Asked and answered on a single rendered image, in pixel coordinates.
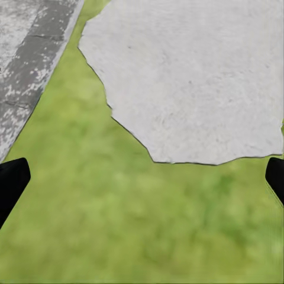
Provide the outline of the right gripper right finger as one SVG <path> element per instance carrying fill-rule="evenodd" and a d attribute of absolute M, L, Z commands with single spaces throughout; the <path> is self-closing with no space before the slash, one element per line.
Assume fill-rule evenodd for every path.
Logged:
<path fill-rule="evenodd" d="M 284 160 L 271 157 L 265 178 L 284 205 Z"/>

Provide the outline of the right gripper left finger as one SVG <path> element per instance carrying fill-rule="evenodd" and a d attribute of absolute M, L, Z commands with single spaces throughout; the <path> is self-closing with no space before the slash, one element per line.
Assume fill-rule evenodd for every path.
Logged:
<path fill-rule="evenodd" d="M 0 164 L 0 228 L 31 180 L 25 157 Z"/>

